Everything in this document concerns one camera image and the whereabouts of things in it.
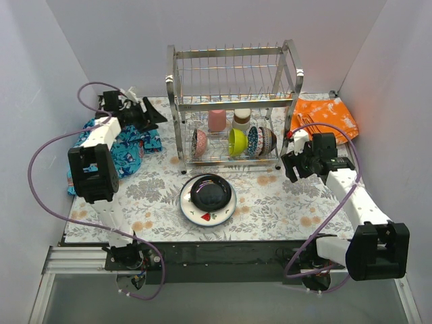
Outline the beige bowl with patterned outside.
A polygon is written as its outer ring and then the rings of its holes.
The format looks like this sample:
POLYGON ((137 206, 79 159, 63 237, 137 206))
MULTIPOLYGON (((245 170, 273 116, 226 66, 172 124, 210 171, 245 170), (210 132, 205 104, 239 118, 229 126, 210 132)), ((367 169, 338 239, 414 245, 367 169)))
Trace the beige bowl with patterned outside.
POLYGON ((274 132, 266 127, 260 127, 262 135, 263 135, 263 148, 261 151, 261 155, 268 155, 271 153, 275 147, 277 146, 277 137, 274 132))

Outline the pink patterned bowl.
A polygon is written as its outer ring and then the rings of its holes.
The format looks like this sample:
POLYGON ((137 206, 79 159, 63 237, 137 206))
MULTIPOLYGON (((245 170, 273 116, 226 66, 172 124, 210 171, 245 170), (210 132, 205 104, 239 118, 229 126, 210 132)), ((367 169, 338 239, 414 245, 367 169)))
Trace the pink patterned bowl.
POLYGON ((193 158, 202 157, 207 150, 208 143, 209 140, 207 138, 206 133, 203 132, 202 130, 199 130, 198 128, 195 128, 192 135, 192 144, 191 144, 192 157, 193 158))

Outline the white blue patterned bowl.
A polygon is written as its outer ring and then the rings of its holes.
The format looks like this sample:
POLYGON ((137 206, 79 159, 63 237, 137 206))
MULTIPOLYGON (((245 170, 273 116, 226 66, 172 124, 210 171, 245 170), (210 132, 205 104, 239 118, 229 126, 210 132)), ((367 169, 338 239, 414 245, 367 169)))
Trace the white blue patterned bowl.
POLYGON ((250 157, 257 157, 261 154, 263 149, 263 131, 252 126, 248 133, 248 148, 247 153, 250 157))

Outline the pink plastic cup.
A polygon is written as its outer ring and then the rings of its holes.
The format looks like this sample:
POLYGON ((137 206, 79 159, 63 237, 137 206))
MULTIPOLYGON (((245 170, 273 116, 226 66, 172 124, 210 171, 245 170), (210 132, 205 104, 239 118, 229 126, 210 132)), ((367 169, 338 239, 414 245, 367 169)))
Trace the pink plastic cup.
POLYGON ((226 112, 225 110, 209 111, 208 127, 211 132, 222 132, 226 127, 226 112))

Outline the lime green bowl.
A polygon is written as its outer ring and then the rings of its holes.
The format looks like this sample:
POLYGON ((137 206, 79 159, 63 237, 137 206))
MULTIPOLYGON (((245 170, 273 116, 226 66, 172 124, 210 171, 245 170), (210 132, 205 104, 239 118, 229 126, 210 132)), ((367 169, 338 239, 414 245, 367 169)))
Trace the lime green bowl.
POLYGON ((232 128, 229 132, 229 155, 238 157, 247 149, 248 138, 243 131, 232 128))

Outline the white brown steel cup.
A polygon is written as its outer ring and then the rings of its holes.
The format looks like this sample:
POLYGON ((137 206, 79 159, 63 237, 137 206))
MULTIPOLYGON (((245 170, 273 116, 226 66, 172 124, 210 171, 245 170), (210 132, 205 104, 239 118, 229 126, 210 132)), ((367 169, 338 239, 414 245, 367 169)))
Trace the white brown steel cup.
POLYGON ((250 127, 251 109, 235 109, 232 127, 241 131, 247 131, 250 127))

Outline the black glossy plate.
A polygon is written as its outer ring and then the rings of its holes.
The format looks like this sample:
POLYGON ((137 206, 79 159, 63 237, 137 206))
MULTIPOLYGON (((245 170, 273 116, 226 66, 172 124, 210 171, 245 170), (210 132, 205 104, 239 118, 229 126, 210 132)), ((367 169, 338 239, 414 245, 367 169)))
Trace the black glossy plate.
POLYGON ((190 189, 191 202, 206 212, 219 211, 226 207, 232 198, 230 184, 219 175, 204 175, 190 189))

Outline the white plate with strawberry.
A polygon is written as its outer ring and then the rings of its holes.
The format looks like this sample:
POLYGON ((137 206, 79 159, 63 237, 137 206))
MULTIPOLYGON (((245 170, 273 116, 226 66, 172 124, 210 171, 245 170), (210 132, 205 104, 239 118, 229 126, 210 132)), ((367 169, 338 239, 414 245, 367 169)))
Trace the white plate with strawberry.
POLYGON ((190 199, 190 189, 201 177, 213 173, 204 173, 189 179, 183 186, 180 192, 180 210, 184 217, 194 225, 201 227, 215 227, 225 223, 234 214, 237 205, 237 196, 234 187, 230 184, 233 190, 232 198, 228 205, 219 211, 206 212, 198 209, 190 199))

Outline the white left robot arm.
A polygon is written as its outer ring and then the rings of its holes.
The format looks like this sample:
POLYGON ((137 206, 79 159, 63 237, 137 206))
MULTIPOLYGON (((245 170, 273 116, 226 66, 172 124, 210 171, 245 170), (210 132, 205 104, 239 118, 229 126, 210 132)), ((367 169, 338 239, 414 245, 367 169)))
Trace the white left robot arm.
POLYGON ((157 128, 166 121, 146 97, 138 98, 131 90, 105 91, 80 143, 67 154, 75 195, 109 230, 105 251, 114 263, 130 270, 143 266, 144 255, 121 214, 119 181, 140 169, 145 153, 161 150, 157 128))

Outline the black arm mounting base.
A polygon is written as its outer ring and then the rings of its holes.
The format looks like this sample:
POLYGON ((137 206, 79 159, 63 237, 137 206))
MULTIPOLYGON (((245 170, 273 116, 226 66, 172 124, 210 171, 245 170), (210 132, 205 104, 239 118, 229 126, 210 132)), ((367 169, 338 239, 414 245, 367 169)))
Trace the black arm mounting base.
POLYGON ((328 291, 331 274, 287 279, 283 272, 302 241, 160 242, 152 248, 133 242, 122 248, 104 246, 105 270, 132 272, 132 284, 270 282, 304 285, 328 291))

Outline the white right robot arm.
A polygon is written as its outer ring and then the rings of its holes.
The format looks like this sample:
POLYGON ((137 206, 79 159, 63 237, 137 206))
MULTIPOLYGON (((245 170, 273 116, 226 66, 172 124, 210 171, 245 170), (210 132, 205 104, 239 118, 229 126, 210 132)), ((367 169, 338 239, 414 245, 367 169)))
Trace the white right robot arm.
POLYGON ((332 133, 309 136, 299 130, 290 136, 293 151, 282 156, 291 182, 316 175, 338 199, 337 210, 348 216, 354 235, 350 239, 313 234, 295 252, 289 265, 304 257, 313 268, 326 263, 341 265, 356 281, 398 279, 406 274, 410 232, 393 222, 360 183, 360 172, 347 157, 338 155, 332 133))

